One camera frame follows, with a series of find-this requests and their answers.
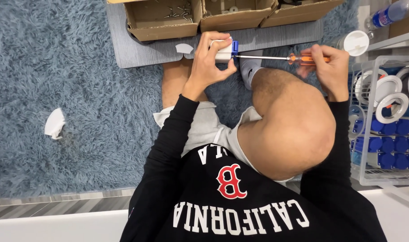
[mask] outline cardboard box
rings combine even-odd
[[[128,31],[139,41],[154,41],[197,35],[197,28],[202,19],[202,1],[191,0],[191,14],[185,20],[181,14],[186,0],[107,0],[108,3],[124,3]],[[171,7],[180,16],[165,18]]]
[[[272,11],[275,0],[203,0],[203,19],[200,28],[204,31],[227,31],[255,28]],[[222,14],[222,9],[237,7],[238,12]]]
[[[390,25],[390,34],[388,38],[394,38],[399,35],[404,35],[409,33],[409,17],[404,18],[398,22],[392,23]]]
[[[284,5],[278,9],[278,1],[273,4],[272,13],[260,26],[271,27],[318,20],[344,0],[305,0],[300,6]]]

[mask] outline screwdriver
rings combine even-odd
[[[233,56],[237,58],[254,58],[254,59],[275,59],[275,60],[286,60],[290,65],[293,63],[298,63],[299,65],[315,65],[311,54],[300,54],[298,56],[293,53],[288,57],[273,57],[273,56]],[[330,58],[324,57],[325,62],[330,62]]]

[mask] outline hand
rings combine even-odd
[[[236,72],[237,68],[234,65],[233,58],[230,59],[227,69],[223,71],[220,71],[215,65],[215,56],[218,50],[228,47],[231,44],[230,34],[223,34],[216,31],[202,33],[196,54],[194,55],[191,75],[182,92],[183,96],[196,101],[208,85],[225,80]]]
[[[311,54],[316,66],[300,66],[297,74],[306,78],[309,72],[316,70],[316,76],[322,90],[328,95],[330,102],[343,102],[349,99],[348,95],[348,62],[349,53],[329,46],[315,44],[309,49],[302,50],[302,54]]]

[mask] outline black sweatshirt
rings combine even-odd
[[[132,241],[386,241],[349,180],[348,102],[330,102],[336,138],[300,195],[215,144],[181,158],[198,106],[180,95],[144,165],[121,236]]]

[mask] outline gray shorts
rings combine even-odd
[[[194,115],[194,121],[191,124],[191,129],[188,132],[188,141],[183,148],[183,153],[181,156],[184,156],[195,147],[214,143],[226,147],[238,160],[249,165],[256,172],[259,172],[251,164],[240,147],[237,139],[237,129],[241,124],[262,119],[261,116],[256,112],[255,108],[251,106],[242,113],[236,127],[234,127],[234,129],[230,129],[229,127],[220,123],[220,119],[215,112],[215,107],[216,105],[212,102],[200,102],[196,114]],[[163,127],[164,120],[169,117],[170,111],[172,111],[173,108],[174,106],[168,107],[161,110],[159,113],[154,113],[155,122],[160,127]]]

